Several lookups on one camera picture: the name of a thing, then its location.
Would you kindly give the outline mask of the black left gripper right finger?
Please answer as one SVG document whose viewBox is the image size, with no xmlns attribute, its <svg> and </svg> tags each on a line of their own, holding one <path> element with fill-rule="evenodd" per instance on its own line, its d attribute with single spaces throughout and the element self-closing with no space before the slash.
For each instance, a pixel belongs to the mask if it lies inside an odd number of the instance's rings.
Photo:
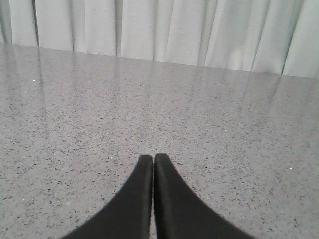
<svg viewBox="0 0 319 239">
<path fill-rule="evenodd" d="M 154 212 L 159 239 L 250 239 L 188 187 L 169 156 L 155 155 Z"/>
</svg>

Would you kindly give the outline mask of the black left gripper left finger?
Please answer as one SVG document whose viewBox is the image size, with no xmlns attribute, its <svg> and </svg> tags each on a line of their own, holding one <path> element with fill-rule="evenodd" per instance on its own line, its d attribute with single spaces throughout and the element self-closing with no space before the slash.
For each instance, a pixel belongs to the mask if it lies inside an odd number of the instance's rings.
<svg viewBox="0 0 319 239">
<path fill-rule="evenodd" d="M 152 186 L 152 157 L 141 155 L 131 175 L 112 200 L 90 220 L 64 238 L 149 238 Z"/>
</svg>

